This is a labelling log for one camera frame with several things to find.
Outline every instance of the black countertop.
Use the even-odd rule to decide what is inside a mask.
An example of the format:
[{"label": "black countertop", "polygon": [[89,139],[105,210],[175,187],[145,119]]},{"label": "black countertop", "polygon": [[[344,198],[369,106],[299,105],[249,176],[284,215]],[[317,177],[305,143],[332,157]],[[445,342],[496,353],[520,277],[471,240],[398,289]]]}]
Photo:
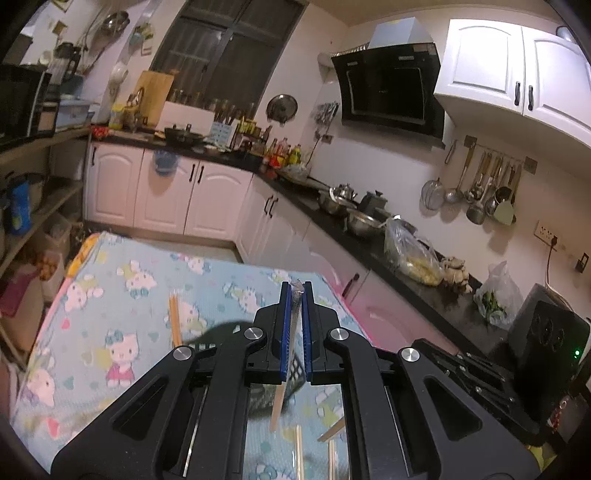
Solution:
[{"label": "black countertop", "polygon": [[397,271],[384,254],[383,235],[371,240],[364,240],[345,233],[342,220],[320,210],[313,196],[294,189],[284,180],[273,178],[272,174],[261,173],[259,161],[257,162],[253,158],[245,159],[242,153],[212,155],[201,147],[193,149],[169,147],[160,141],[141,141],[109,136],[102,142],[164,150],[183,157],[210,161],[253,172],[298,207],[365,268],[380,276],[461,351],[484,354],[495,359],[504,355],[507,332],[490,325],[482,318],[473,302],[472,294],[458,296],[443,286],[427,287]]}]

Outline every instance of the window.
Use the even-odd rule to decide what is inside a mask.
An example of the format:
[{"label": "window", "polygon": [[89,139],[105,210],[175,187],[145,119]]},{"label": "window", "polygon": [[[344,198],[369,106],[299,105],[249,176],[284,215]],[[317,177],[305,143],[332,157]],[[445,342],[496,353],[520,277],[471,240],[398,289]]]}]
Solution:
[{"label": "window", "polygon": [[214,98],[244,112],[257,106],[303,10],[297,0],[188,0],[152,70],[204,106]]}]

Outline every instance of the wall outlet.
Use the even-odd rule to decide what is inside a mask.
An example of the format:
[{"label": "wall outlet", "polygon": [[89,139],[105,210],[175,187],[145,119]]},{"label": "wall outlet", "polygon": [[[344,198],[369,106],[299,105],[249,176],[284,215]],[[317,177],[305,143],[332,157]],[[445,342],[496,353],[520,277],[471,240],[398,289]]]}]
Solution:
[{"label": "wall outlet", "polygon": [[558,235],[558,232],[554,231],[552,227],[546,225],[542,220],[538,221],[538,225],[535,227],[534,235],[547,245],[552,245],[552,239],[556,236],[558,238],[558,242],[554,246],[555,250],[560,243],[560,236]]}]

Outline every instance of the kitchen utensil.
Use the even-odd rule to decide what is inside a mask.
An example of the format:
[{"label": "kitchen utensil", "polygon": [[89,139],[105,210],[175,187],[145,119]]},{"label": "kitchen utensil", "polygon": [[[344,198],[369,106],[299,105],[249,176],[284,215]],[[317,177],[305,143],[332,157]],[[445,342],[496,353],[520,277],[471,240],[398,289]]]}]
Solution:
[{"label": "kitchen utensil", "polygon": [[147,118],[146,125],[150,128],[156,127],[166,102],[166,97],[170,87],[174,82],[174,76],[160,72],[150,72],[148,70],[141,73],[134,92],[144,88],[144,99],[142,100],[139,115]]},{"label": "kitchen utensil", "polygon": [[356,205],[344,197],[336,196],[335,189],[331,188],[328,192],[320,192],[318,196],[318,205],[326,213],[338,217],[347,215],[347,209],[354,209]]},{"label": "kitchen utensil", "polygon": [[121,35],[127,25],[129,25],[129,14],[125,10],[121,10],[105,18],[99,27],[99,31],[103,35],[114,38]]},{"label": "kitchen utensil", "polygon": [[267,104],[267,120],[274,120],[283,126],[297,113],[297,101],[291,95],[282,93],[274,96]]},{"label": "kitchen utensil", "polygon": [[164,135],[167,145],[173,147],[191,148],[203,143],[204,136],[191,132],[191,125],[187,125],[186,130],[180,130],[173,125],[172,128],[165,128]]},{"label": "kitchen utensil", "polygon": [[421,202],[427,210],[439,210],[445,202],[445,187],[437,180],[429,180],[421,189]]},{"label": "kitchen utensil", "polygon": [[375,193],[367,192],[361,200],[358,210],[371,216],[376,208],[384,208],[388,200],[382,195],[383,193],[377,190],[375,190]]},{"label": "kitchen utensil", "polygon": [[61,85],[74,77],[80,63],[81,47],[75,47],[71,42],[61,43],[53,52],[53,59],[47,67],[51,73],[51,85]]},{"label": "kitchen utensil", "polygon": [[[497,157],[496,165],[494,167],[494,170],[496,170],[496,172],[495,172],[496,176],[498,176],[498,174],[499,174],[499,170],[498,170],[497,166],[500,164],[501,161],[502,161],[501,157]],[[484,219],[486,218],[486,212],[484,211],[484,200],[486,199],[487,194],[489,193],[491,187],[494,185],[495,182],[496,182],[496,177],[493,175],[489,176],[486,181],[486,186],[484,187],[484,190],[482,192],[480,199],[478,199],[476,201],[476,203],[474,203],[473,205],[470,205],[470,207],[466,211],[466,217],[472,223],[475,223],[477,225],[482,225],[484,223]]]},{"label": "kitchen utensil", "polygon": [[338,187],[335,187],[334,191],[336,197],[342,197],[346,200],[353,200],[357,196],[349,184],[341,183]]},{"label": "kitchen utensil", "polygon": [[512,191],[512,195],[499,204],[493,214],[495,220],[503,225],[511,225],[517,221],[515,216],[515,209],[513,208],[513,202],[515,201],[515,194],[517,193],[517,187],[519,187],[519,181],[521,179],[522,165],[517,167],[517,173],[515,174],[515,188]]},{"label": "kitchen utensil", "polygon": [[466,176],[466,172],[468,171],[468,167],[470,166],[470,162],[472,161],[472,156],[474,155],[474,149],[476,148],[476,138],[466,135],[466,138],[464,139],[464,147],[468,148],[464,168],[462,170],[462,174],[460,175],[460,180],[457,182],[457,187],[454,189],[448,189],[448,191],[446,191],[445,201],[447,203],[457,203],[464,198],[464,195],[461,191],[462,181]]},{"label": "kitchen utensil", "polygon": [[476,171],[476,175],[474,175],[474,181],[472,182],[472,187],[466,191],[464,194],[464,198],[468,203],[477,202],[482,198],[483,187],[482,181],[485,178],[486,173],[488,172],[488,167],[491,164],[492,159],[492,152],[483,152],[482,158],[480,159],[480,165],[478,165],[478,170]]},{"label": "kitchen utensil", "polygon": [[345,219],[345,231],[350,231],[361,238],[370,238],[382,231],[383,223],[375,218],[359,210],[348,209],[347,211],[349,215]]},{"label": "kitchen utensil", "polygon": [[[496,208],[499,206],[499,203],[502,202],[502,200],[498,200],[499,198],[499,192],[501,192],[501,189],[508,189],[506,186],[503,186],[502,183],[504,182],[504,178],[505,175],[507,173],[508,170],[508,166],[509,166],[509,161],[507,161],[507,164],[502,166],[502,174],[500,174],[498,176],[498,181],[496,182],[496,188],[495,191],[493,192],[493,194],[485,201],[484,204],[484,211],[486,212],[486,214],[489,217],[492,217],[495,214],[495,210]],[[511,166],[511,173],[509,174],[509,185],[511,185],[511,182],[513,182],[513,176],[515,175],[515,167]]]}]

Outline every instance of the shelf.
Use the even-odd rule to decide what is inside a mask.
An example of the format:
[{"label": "shelf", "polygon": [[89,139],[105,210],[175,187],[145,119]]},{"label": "shelf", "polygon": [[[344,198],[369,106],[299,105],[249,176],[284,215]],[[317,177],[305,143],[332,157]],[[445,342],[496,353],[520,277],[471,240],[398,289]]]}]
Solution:
[{"label": "shelf", "polygon": [[38,138],[37,140],[25,143],[23,145],[20,145],[19,147],[6,150],[0,153],[0,166],[11,162],[15,158],[19,158],[23,155],[28,155],[30,153],[36,152],[37,150],[41,150],[52,145],[57,145],[59,143],[67,142],[68,140],[72,140],[73,138],[88,135],[89,130],[89,127],[73,128],[72,130],[66,130],[64,132],[56,133],[51,138]]},{"label": "shelf", "polygon": [[20,250],[25,246],[33,234],[41,228],[43,222],[47,220],[52,213],[61,207],[67,199],[82,189],[81,181],[69,181],[69,184],[53,190],[43,199],[42,207],[31,214],[31,228],[24,235],[6,235],[6,254],[0,264],[0,277],[14,260]]}]

